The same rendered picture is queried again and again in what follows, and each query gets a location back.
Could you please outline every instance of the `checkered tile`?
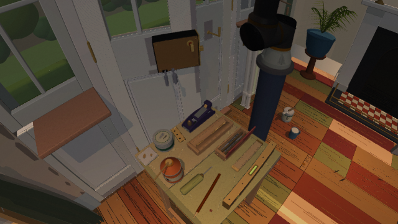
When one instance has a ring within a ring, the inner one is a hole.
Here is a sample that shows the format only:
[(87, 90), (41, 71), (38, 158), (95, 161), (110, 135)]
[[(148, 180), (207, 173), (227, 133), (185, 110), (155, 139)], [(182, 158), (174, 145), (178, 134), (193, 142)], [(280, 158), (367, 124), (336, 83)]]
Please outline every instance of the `checkered tile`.
[(342, 93), (340, 99), (345, 103), (339, 101), (342, 105), (347, 108), (353, 106), (356, 108), (356, 112), (358, 114), (362, 114), (362, 116), (367, 117), (370, 121), (375, 122), (376, 124), (384, 124), (387, 130), (392, 131), (393, 134), (398, 135), (398, 119), (393, 118), (391, 115), (386, 112), (376, 108), (375, 106), (370, 105), (369, 103), (359, 99), (358, 97), (352, 95), (351, 93), (345, 92)]

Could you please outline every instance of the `patchwork floor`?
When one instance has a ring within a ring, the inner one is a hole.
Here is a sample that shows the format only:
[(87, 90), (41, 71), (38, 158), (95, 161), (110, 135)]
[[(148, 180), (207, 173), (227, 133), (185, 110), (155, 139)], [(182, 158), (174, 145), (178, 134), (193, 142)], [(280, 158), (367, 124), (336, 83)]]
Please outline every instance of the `patchwork floor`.
[[(296, 70), (287, 76), (267, 137), (282, 157), (253, 203), (242, 202), (223, 224), (398, 222), (398, 157), (389, 152), (395, 144), (324, 103), (331, 90), (324, 83), (303, 81)], [(226, 115), (248, 127), (252, 108), (238, 101)], [(280, 118), (286, 106), (296, 107), (290, 123)], [(292, 126), (301, 130), (294, 140), (287, 137)], [(178, 223), (145, 171), (95, 212), (107, 224)]]

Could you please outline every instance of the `blue plant pot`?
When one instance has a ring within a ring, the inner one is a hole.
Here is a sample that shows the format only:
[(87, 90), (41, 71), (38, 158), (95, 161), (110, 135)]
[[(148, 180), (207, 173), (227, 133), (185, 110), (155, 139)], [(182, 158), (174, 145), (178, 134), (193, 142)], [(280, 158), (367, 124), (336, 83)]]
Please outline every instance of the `blue plant pot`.
[(336, 37), (331, 33), (321, 33), (319, 29), (307, 29), (305, 45), (307, 52), (314, 57), (322, 58), (325, 56), (335, 41)]

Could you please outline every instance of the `wooden box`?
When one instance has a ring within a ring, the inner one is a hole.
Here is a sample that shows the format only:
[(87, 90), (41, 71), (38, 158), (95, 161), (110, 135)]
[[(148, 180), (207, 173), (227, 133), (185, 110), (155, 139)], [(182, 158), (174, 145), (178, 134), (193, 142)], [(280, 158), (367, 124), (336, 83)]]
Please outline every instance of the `wooden box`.
[(217, 148), (216, 148), (216, 150), (215, 150), (215, 154), (218, 156), (218, 157), (220, 157), (222, 160), (224, 160), (224, 161), (226, 161), (229, 157), (231, 157), (231, 156), (229, 156), (228, 158), (227, 157), (225, 157), (226, 156), (226, 153), (223, 153), (223, 152), (221, 152), (221, 150), (222, 150), (222, 148), (224, 148), (224, 146), (229, 142), (229, 140), (231, 140), (234, 136), (235, 136), (235, 134), (238, 134), (238, 133), (240, 133), (240, 132), (243, 132), (243, 134), (242, 134), (242, 137), (244, 137), (249, 131), (248, 130), (246, 130), (246, 129), (244, 129), (244, 128), (242, 128), (242, 127), (240, 127), (240, 128), (238, 128), (234, 133), (232, 133), (231, 135), (230, 135), (230, 137), (227, 139), (227, 140), (225, 140), (220, 146), (218, 146)]
[(218, 118), (213, 124), (194, 137), (187, 146), (196, 154), (200, 155), (208, 149), (215, 141), (224, 135), (233, 126), (233, 122), (225, 117)]
[(200, 65), (199, 35), (196, 30), (173, 32), (152, 37), (157, 71)]

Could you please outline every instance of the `mug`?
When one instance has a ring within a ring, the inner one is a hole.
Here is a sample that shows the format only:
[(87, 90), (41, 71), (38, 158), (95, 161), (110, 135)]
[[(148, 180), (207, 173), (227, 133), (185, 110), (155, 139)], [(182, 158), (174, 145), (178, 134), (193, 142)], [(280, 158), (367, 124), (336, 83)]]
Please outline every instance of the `mug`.
[(298, 128), (293, 127), (293, 128), (290, 130), (289, 138), (295, 139), (295, 138), (297, 138), (297, 136), (298, 136), (300, 133), (301, 133), (301, 131), (300, 131)]
[(290, 122), (293, 118), (294, 110), (291, 110), (288, 112), (288, 110), (291, 109), (291, 107), (286, 107), (284, 111), (282, 112), (282, 121), (283, 122)]

